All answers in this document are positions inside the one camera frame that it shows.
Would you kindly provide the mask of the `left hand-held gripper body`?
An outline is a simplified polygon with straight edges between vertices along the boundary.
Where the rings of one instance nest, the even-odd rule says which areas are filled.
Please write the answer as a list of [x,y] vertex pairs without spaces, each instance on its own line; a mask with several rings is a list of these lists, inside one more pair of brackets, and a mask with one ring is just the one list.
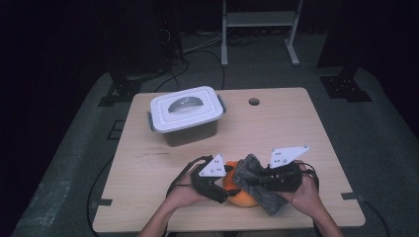
[[215,157],[204,156],[205,162],[198,165],[191,173],[192,186],[202,196],[223,203],[228,199],[228,192],[215,182],[224,178],[224,161],[220,154]]

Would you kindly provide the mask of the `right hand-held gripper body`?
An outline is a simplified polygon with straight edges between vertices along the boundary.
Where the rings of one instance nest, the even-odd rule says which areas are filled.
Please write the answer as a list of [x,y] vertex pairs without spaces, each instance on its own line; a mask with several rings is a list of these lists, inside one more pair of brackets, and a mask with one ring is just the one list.
[[266,168],[271,168],[274,174],[262,177],[271,177],[274,182],[264,187],[273,192],[295,192],[301,185],[302,179],[302,170],[295,160],[308,150],[308,145],[273,149]]

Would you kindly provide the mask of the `orange plush toy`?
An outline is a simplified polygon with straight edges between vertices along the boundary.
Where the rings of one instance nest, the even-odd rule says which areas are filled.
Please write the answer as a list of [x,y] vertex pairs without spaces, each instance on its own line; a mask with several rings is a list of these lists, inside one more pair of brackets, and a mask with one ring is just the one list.
[[[237,166],[237,161],[227,161],[226,165],[231,166],[232,170],[229,171],[226,176],[222,179],[222,186],[225,190],[238,190],[239,187],[233,182],[233,176],[235,173],[235,168]],[[241,206],[241,207],[251,207],[257,204],[257,201],[251,197],[247,192],[244,190],[240,191],[237,195],[233,197],[229,197],[227,199],[231,203]]]

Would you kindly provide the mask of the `grey fluffy cloth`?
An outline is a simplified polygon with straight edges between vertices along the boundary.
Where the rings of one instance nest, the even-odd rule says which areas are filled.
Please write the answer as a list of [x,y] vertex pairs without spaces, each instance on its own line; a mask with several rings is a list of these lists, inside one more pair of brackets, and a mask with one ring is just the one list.
[[232,180],[239,189],[255,199],[270,216],[274,216],[288,202],[262,186],[251,185],[248,182],[248,179],[261,178],[262,170],[263,167],[258,158],[254,154],[249,154],[246,158],[238,161]]

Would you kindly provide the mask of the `grey translucent storage box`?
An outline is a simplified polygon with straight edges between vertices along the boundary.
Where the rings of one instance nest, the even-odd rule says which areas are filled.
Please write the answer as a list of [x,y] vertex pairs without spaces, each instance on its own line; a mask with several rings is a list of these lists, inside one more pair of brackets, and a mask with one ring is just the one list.
[[[148,113],[148,116],[149,116],[150,128],[153,131],[155,131],[151,125],[150,112]],[[201,125],[197,125],[195,127],[185,128],[182,130],[168,132],[168,133],[160,133],[158,131],[155,131],[155,132],[160,133],[164,137],[166,143],[169,146],[175,147],[175,146],[185,145],[188,143],[192,143],[192,142],[196,142],[202,139],[212,137],[217,134],[217,128],[218,128],[218,120],[201,124]]]

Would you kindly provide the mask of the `white box lid grey handle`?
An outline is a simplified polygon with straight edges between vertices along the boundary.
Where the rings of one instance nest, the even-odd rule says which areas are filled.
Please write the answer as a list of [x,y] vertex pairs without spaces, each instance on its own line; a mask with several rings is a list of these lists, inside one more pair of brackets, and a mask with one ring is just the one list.
[[151,125],[160,133],[217,121],[223,114],[224,107],[209,86],[161,95],[150,102]]

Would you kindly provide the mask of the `person's right hand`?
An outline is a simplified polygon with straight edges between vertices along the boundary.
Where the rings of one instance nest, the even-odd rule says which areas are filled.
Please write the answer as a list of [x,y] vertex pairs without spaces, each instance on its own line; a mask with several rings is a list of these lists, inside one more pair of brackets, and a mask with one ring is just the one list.
[[301,185],[293,193],[279,192],[279,195],[288,201],[299,212],[307,216],[314,217],[321,209],[322,202],[319,197],[314,178],[305,173],[306,168],[304,164],[297,162],[297,165],[303,171]]

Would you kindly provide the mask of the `person's left hand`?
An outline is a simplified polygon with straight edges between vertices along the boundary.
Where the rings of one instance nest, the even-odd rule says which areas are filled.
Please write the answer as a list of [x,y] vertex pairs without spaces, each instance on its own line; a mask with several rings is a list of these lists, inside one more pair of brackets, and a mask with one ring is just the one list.
[[199,201],[209,200],[208,197],[200,195],[192,186],[192,179],[189,174],[184,175],[175,185],[175,188],[165,199],[171,210],[190,206]]

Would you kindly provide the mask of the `grey metal table foot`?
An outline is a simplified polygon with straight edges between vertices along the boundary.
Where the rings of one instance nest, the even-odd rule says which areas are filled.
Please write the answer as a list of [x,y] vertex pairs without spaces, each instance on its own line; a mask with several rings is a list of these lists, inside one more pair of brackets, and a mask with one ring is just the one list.
[[111,199],[99,199],[99,200],[93,200],[90,203],[90,208],[94,208],[97,209],[99,206],[111,206],[112,205],[112,200]]
[[365,202],[365,198],[362,195],[356,193],[342,193],[341,197],[343,200],[355,199],[358,202]]

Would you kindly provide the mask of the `black stand base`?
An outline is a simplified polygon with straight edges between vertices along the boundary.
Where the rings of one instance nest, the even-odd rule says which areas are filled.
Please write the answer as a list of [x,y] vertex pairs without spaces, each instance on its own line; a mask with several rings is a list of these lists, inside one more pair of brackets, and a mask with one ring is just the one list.
[[101,98],[99,107],[110,107],[115,103],[131,102],[140,91],[141,80],[126,76],[121,71],[111,71],[112,84],[108,93]]
[[346,65],[337,75],[321,76],[320,81],[331,99],[345,99],[349,103],[370,102],[369,94],[355,81],[358,66]]

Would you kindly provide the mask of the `dark equipment stand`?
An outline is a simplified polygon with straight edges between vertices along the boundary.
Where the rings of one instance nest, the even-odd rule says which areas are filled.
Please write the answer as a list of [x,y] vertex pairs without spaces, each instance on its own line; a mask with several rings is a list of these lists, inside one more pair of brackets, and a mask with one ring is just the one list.
[[169,58],[178,58],[184,63],[179,0],[156,0],[155,14],[165,55]]

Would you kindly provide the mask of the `white metal stand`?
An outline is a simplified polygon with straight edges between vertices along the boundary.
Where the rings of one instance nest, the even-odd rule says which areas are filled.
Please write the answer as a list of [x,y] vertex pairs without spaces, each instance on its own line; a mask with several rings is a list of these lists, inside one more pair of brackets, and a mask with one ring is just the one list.
[[258,28],[258,27],[290,27],[289,37],[285,39],[293,66],[299,66],[299,59],[293,47],[293,41],[297,30],[300,13],[304,0],[297,0],[297,4],[292,11],[276,12],[228,12],[226,0],[222,0],[221,13],[221,47],[220,64],[228,65],[228,46],[227,30],[233,28]]

